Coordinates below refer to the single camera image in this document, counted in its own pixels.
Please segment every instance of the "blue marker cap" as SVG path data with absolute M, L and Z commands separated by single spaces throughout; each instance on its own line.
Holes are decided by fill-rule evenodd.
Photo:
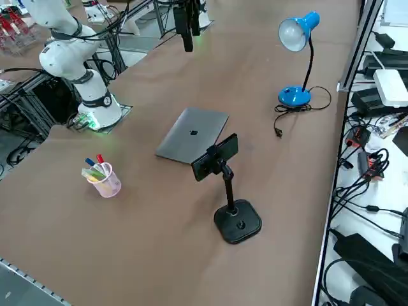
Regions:
M 88 165 L 90 165 L 91 167 L 94 166 L 94 164 L 95 164 L 95 162 L 94 162 L 93 160 L 91 160 L 90 158 L 87 158 L 87 159 L 85 160 L 85 162 L 86 162 Z

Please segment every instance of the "brown table surface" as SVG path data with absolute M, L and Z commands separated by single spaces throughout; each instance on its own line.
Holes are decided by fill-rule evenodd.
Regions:
M 175 37 L 110 90 L 131 114 L 112 134 L 53 127 L 0 184 L 0 256 L 74 305 L 310 305 L 339 146 L 345 96 L 335 92 L 356 32 L 354 0 L 212 0 L 216 20 L 194 52 Z M 309 86 L 330 107 L 290 115 L 273 131 L 277 94 L 301 84 L 309 50 L 278 41 L 286 17 L 321 14 Z M 327 103 L 313 91 L 311 104 Z M 224 242 L 213 222 L 226 204 L 221 176 L 154 155 L 187 106 L 230 115 L 236 198 L 263 220 L 259 234 Z M 81 176 L 104 155 L 122 181 L 100 198 Z

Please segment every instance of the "red marker cap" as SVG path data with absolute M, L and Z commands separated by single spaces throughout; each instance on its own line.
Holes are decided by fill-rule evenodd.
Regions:
M 98 160 L 98 162 L 99 162 L 100 164 L 105 162 L 105 161 L 103 160 L 103 157 L 102 157 L 101 154 L 98 154 L 98 155 L 96 156 L 96 159 Z

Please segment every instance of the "lamp neck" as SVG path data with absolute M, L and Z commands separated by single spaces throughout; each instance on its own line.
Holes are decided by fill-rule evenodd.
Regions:
M 307 73 L 306 73 L 306 78 L 305 78 L 305 81 L 304 81 L 304 83 L 303 83 L 302 91 L 305 91 L 306 85 L 307 85 L 307 81 L 309 80 L 310 72 L 312 71 L 313 56 L 314 56 L 313 43 L 312 43 L 312 33 L 311 33 L 310 36 L 309 36 L 309 47 L 310 47 L 309 68 L 308 68 Z

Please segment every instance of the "phone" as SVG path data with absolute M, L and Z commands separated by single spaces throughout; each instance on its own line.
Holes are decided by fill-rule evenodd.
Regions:
M 232 158 L 236 153 L 238 153 L 238 136 L 237 134 L 232 134 L 218 145 L 215 145 L 215 158 L 223 159 L 225 161 Z M 213 164 L 215 160 L 208 151 L 201 157 L 197 158 L 191 163 L 193 167 L 193 172 L 196 180 L 199 182 L 213 173 Z

